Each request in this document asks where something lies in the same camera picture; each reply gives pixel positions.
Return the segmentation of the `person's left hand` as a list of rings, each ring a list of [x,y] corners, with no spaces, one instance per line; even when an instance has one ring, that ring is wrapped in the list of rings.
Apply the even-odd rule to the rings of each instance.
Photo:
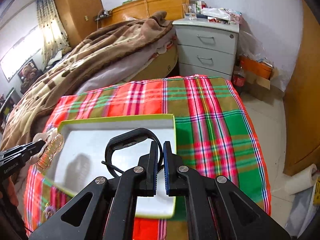
[[[8,185],[5,187],[5,192],[7,194],[7,196],[9,197],[10,199],[10,202],[18,207],[18,198],[17,198],[17,195],[16,195],[16,192],[15,192],[15,187],[14,187],[14,183],[12,182],[12,179],[11,177],[8,178]]]

